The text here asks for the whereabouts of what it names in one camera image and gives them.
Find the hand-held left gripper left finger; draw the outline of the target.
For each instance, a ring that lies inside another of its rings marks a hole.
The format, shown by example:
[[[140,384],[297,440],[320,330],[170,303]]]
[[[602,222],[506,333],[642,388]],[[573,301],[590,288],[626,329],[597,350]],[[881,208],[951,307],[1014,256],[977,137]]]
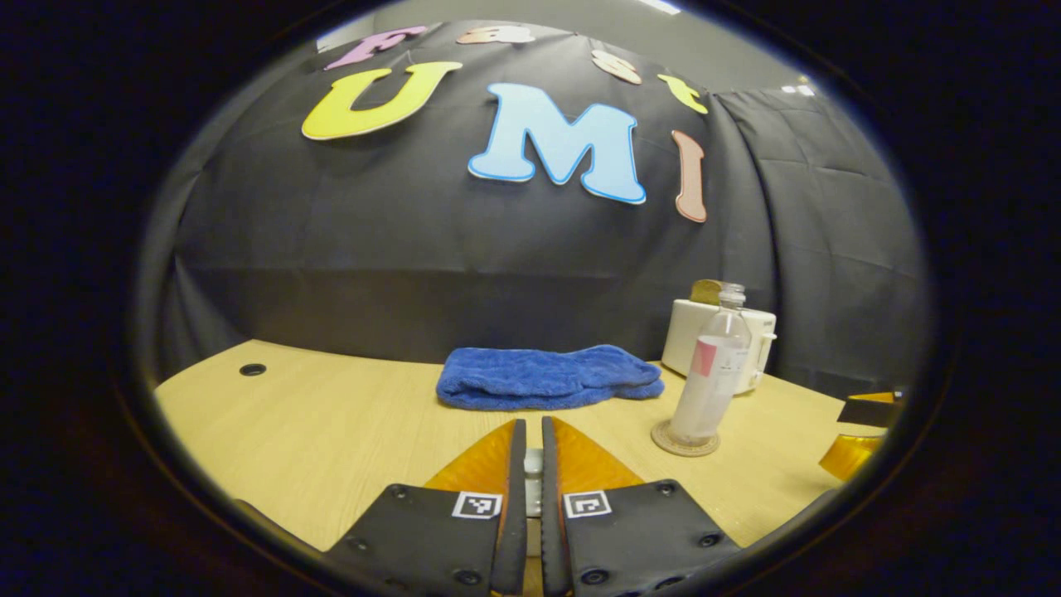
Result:
[[[526,422],[490,431],[424,485],[393,482],[328,563],[405,596],[520,596],[526,577]]]

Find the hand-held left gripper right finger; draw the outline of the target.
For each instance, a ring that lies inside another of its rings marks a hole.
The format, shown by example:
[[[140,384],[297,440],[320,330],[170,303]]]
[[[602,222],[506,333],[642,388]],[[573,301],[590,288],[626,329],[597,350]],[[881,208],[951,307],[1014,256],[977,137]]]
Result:
[[[546,596],[653,596],[740,552],[678,481],[641,479],[558,417],[542,434]]]

